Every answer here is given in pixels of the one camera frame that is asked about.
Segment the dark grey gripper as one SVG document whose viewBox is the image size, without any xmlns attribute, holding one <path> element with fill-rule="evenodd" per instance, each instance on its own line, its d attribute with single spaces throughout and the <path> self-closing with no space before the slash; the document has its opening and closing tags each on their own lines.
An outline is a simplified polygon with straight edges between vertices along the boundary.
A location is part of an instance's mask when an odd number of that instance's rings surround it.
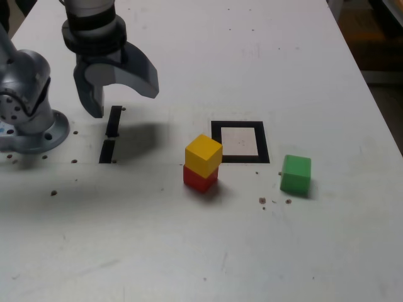
<svg viewBox="0 0 403 302">
<path fill-rule="evenodd" d="M 117 51 L 103 55 L 80 51 L 76 53 L 76 60 L 74 80 L 79 100 L 93 118 L 104 115 L 105 86 L 122 84 L 151 99 L 159 94 L 157 69 L 129 42 Z"/>
</svg>

